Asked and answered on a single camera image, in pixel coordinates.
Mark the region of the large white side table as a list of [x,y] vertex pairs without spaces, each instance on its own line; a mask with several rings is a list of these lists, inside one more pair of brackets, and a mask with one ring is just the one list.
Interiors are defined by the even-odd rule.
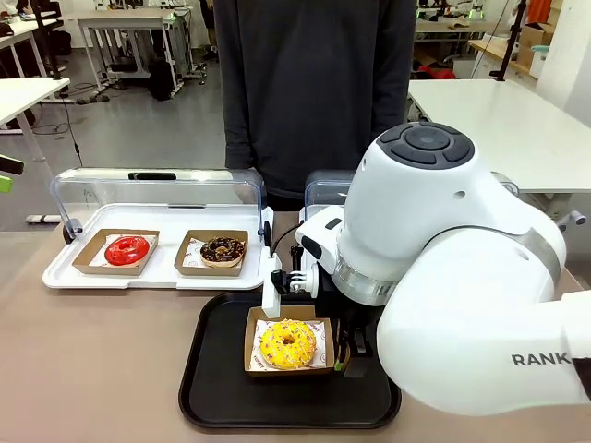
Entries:
[[591,128],[511,81],[412,80],[432,122],[468,135],[490,170],[525,192],[591,193]]

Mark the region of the chocolate nut donut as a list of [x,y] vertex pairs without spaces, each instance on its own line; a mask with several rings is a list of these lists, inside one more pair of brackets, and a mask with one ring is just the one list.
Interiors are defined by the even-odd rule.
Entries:
[[202,262],[211,268],[232,268],[244,257],[245,243],[233,237],[213,237],[199,251]]

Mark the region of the brown cardboard donut box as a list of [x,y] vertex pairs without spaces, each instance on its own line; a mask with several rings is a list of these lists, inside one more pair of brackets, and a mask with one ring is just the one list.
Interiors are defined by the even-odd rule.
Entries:
[[[242,261],[232,268],[187,268],[183,267],[183,258],[187,251],[187,245],[190,238],[197,238],[205,242],[213,237],[224,236],[233,237],[244,241],[246,243],[246,253]],[[187,231],[181,245],[177,251],[175,258],[175,268],[183,276],[187,277],[203,277],[203,278],[237,278],[242,270],[244,262],[246,261],[246,254],[248,249],[248,232],[242,230],[189,230]]]
[[333,345],[333,334],[332,334],[332,326],[331,321],[327,318],[320,318],[317,317],[315,313],[315,309],[311,305],[288,305],[282,307],[281,315],[278,318],[268,318],[262,309],[258,307],[253,307],[249,310],[247,315],[247,325],[245,331],[245,340],[244,340],[244,368],[245,368],[245,350],[246,347],[251,343],[250,341],[250,334],[254,330],[254,324],[258,319],[263,320],[270,320],[270,321],[278,321],[282,319],[296,319],[296,320],[323,320],[325,322],[325,326],[327,329],[327,342],[328,342],[328,351],[329,351],[329,362],[332,364],[328,369],[320,370],[320,371],[303,371],[303,372],[294,372],[294,373],[277,373],[271,372],[270,374],[250,374],[253,377],[295,377],[295,376],[304,376],[304,375],[320,375],[320,374],[328,374],[333,370],[335,364],[335,352],[334,352],[334,345]]
[[[92,267],[89,265],[90,261],[97,254],[99,249],[105,244],[107,235],[111,234],[148,234],[156,235],[158,237],[157,243],[154,248],[150,251],[149,255],[142,259],[141,262],[134,267],[129,268],[107,268],[107,267]],[[159,231],[150,230],[129,230],[129,229],[101,229],[99,230],[90,241],[84,246],[81,252],[74,259],[72,265],[78,271],[84,274],[90,275],[112,275],[112,276],[131,276],[137,277],[146,267],[150,261],[152,254],[155,252],[159,242]]]

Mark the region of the red glazed donut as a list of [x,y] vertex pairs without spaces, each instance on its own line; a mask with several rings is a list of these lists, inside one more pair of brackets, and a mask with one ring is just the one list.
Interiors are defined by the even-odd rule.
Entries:
[[104,258],[112,266],[126,266],[142,260],[151,245],[143,236],[122,236],[114,240],[104,251]]

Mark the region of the person left forearm grey sleeve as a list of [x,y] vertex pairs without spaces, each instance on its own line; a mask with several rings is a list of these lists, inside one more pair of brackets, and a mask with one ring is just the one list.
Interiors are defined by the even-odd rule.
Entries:
[[405,122],[409,79],[410,71],[406,69],[388,72],[374,82],[372,138]]

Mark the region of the small white side table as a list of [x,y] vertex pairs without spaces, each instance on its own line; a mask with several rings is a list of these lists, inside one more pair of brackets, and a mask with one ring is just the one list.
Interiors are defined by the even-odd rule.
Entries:
[[25,112],[70,84],[69,78],[0,78],[0,127],[17,119],[33,162],[33,169],[46,186],[52,183],[54,174],[35,138]]

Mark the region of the open cardboard box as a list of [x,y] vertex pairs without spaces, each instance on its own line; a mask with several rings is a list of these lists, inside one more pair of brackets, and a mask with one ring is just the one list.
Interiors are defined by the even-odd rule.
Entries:
[[519,36],[519,50],[516,63],[530,67],[534,58],[533,47],[549,46],[555,27],[548,23],[533,22],[523,25]]

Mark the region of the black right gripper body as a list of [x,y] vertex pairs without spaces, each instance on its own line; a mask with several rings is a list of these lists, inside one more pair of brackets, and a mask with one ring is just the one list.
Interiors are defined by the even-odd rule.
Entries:
[[317,317],[338,320],[342,327],[366,327],[379,320],[379,306],[359,304],[341,293],[322,266],[319,277]]

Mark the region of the large black serving tray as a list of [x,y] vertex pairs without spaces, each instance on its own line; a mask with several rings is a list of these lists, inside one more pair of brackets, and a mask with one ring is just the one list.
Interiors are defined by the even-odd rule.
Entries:
[[204,428],[376,429],[399,412],[400,389],[377,358],[363,377],[251,376],[244,368],[247,314],[259,292],[223,293],[201,309],[178,403]]

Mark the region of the white-framed background desk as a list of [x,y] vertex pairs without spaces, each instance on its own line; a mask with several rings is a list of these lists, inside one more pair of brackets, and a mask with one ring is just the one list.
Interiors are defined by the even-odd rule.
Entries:
[[78,26],[97,95],[122,79],[149,79],[159,54],[168,66],[171,96],[181,90],[187,78],[198,75],[188,24],[174,10],[92,10],[69,14],[62,20]]

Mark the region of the red bag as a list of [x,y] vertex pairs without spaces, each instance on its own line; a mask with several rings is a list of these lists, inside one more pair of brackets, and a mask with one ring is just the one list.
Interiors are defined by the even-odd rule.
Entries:
[[432,66],[420,66],[415,72],[416,79],[421,80],[444,80],[456,79],[453,71],[449,68],[438,68]]

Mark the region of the person right forearm grey sleeve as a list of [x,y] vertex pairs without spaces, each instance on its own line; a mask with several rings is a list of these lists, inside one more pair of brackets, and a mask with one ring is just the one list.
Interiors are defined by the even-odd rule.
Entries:
[[228,169],[255,167],[256,154],[250,141],[247,96],[242,78],[223,81],[225,166]]

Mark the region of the yellow sprinkled donut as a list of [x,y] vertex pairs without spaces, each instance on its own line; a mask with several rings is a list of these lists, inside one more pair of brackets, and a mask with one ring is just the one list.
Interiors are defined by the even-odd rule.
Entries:
[[260,340],[262,357],[280,370],[295,370],[309,365],[316,350],[313,329],[300,320],[284,319],[272,323]]

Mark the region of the long white background table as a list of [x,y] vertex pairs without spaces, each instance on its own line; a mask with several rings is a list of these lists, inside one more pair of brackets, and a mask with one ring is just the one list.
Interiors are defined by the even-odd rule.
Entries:
[[457,78],[472,76],[476,62],[476,51],[470,46],[472,40],[480,40],[487,33],[492,34],[495,25],[486,21],[416,20],[414,42],[414,70],[421,66],[433,70],[448,69]]

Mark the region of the black backpack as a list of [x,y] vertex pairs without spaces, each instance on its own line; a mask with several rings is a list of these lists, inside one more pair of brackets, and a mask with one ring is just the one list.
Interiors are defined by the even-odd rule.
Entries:
[[159,59],[149,66],[149,72],[148,89],[151,96],[160,102],[170,100],[175,88],[170,65],[164,59]]

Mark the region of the person torso dark grey sweater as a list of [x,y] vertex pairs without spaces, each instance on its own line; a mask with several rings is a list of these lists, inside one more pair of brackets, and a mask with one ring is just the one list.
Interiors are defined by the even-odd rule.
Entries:
[[352,171],[371,137],[374,82],[411,72],[416,0],[213,0],[221,65],[242,78],[257,171],[301,199],[317,170]]

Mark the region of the black chair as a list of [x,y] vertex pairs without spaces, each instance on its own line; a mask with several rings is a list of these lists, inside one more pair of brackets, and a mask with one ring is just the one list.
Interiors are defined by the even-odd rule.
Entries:
[[42,45],[42,60],[47,73],[54,79],[60,79],[52,31],[63,24],[60,20],[61,8],[57,0],[30,0],[30,6],[38,24],[39,41]]

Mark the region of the wooden top workbench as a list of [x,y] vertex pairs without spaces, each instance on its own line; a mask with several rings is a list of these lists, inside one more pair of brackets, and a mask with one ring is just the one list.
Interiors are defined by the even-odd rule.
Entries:
[[[508,41],[506,39],[497,39],[493,37],[481,40],[470,40],[468,44],[477,52],[487,54],[498,61],[503,60],[508,47]],[[516,54],[511,55],[509,66],[521,74],[530,76],[529,67],[520,65],[516,60]]]

